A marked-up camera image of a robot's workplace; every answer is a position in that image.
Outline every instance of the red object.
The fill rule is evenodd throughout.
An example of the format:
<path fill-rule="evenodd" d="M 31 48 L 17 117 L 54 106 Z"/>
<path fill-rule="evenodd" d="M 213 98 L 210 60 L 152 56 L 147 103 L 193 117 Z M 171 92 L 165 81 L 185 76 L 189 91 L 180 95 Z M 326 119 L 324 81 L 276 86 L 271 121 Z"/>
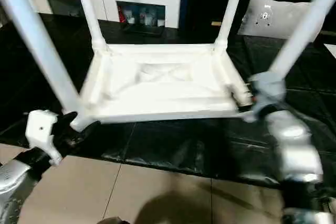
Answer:
<path fill-rule="evenodd" d="M 118 6 L 118 13 L 119 13 L 119 21 L 121 23 L 126 23 L 126 18 L 124 16 L 124 14 L 122 13 L 122 10 L 121 10 L 120 6 Z"/>

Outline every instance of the white pipe leg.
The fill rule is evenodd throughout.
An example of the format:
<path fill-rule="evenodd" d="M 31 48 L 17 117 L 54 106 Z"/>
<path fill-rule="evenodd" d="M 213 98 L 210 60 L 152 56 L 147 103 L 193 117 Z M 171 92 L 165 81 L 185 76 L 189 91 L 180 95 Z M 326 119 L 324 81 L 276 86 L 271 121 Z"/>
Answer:
<path fill-rule="evenodd" d="M 81 0 L 81 3 L 89 25 L 93 48 L 106 49 L 107 45 L 103 35 L 101 34 L 99 23 L 94 13 L 91 0 Z"/>
<path fill-rule="evenodd" d="M 29 0 L 2 0 L 2 3 L 65 112 L 77 111 L 81 117 L 85 117 L 85 110 L 69 74 Z"/>
<path fill-rule="evenodd" d="M 280 50 L 270 67 L 270 71 L 277 73 L 281 78 L 286 77 L 309 43 L 312 34 L 320 25 L 319 18 L 324 17 L 328 13 L 334 2 L 335 0 L 312 0 L 312 6 Z"/>
<path fill-rule="evenodd" d="M 219 31 L 218 37 L 215 41 L 215 53 L 221 52 L 227 47 L 227 37 L 229 35 L 233 19 L 236 14 L 239 0 L 229 0 L 226 6 L 223 22 Z"/>

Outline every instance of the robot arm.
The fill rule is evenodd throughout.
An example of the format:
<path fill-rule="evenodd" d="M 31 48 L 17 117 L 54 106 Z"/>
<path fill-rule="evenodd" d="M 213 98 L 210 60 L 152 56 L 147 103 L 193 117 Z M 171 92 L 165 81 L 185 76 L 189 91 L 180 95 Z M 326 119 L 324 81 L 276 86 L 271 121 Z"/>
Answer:
<path fill-rule="evenodd" d="M 41 138 L 39 134 L 30 135 L 27 138 L 33 148 L 18 154 L 0 167 L 0 223 L 17 223 L 23 203 L 40 181 L 42 174 L 52 164 L 58 165 L 62 158 L 74 151 L 100 124 L 94 122 L 78 133 L 69 126 L 77 116 L 75 112 L 57 116 L 48 111 L 33 111 L 29 115 L 27 128 L 46 130 L 48 125 L 40 120 L 44 116 L 56 119 L 56 122 L 49 121 L 51 132 L 45 135 L 47 138 Z"/>
<path fill-rule="evenodd" d="M 320 156 L 311 144 L 311 134 L 303 121 L 285 110 L 285 84 L 273 72 L 252 77 L 256 93 L 253 119 L 263 120 L 275 139 L 274 153 L 283 198 L 282 221 L 285 224 L 332 224 L 333 215 L 324 212 L 318 194 L 323 183 Z"/>

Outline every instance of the black plastic sheet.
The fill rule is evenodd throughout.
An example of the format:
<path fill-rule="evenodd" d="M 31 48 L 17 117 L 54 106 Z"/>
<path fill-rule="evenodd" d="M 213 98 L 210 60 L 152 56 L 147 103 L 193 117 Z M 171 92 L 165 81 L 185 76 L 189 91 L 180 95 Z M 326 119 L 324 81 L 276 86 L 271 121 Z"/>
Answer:
<path fill-rule="evenodd" d="M 85 20 L 42 15 L 57 50 L 79 90 L 93 56 Z M 172 44 L 212 42 L 181 37 L 166 28 L 161 38 L 123 34 L 118 23 L 101 22 L 108 43 Z M 245 81 L 265 71 L 283 40 L 237 36 L 228 52 Z M 61 111 L 43 75 L 12 24 L 0 29 L 0 142 L 27 146 L 27 112 Z M 336 189 L 336 60 L 323 45 L 310 44 L 286 77 L 286 102 L 312 132 L 325 183 Z M 260 122 L 241 119 L 173 120 L 100 126 L 76 155 L 154 167 L 204 177 L 277 187 L 273 139 Z"/>

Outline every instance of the tile floor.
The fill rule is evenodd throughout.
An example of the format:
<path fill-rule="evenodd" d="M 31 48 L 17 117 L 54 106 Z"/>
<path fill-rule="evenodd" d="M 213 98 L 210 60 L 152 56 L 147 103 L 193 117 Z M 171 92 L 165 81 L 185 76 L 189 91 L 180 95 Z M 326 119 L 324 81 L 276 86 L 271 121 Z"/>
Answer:
<path fill-rule="evenodd" d="M 0 144 L 0 162 L 21 148 Z M 280 223 L 276 190 L 69 156 L 45 173 L 19 224 Z"/>

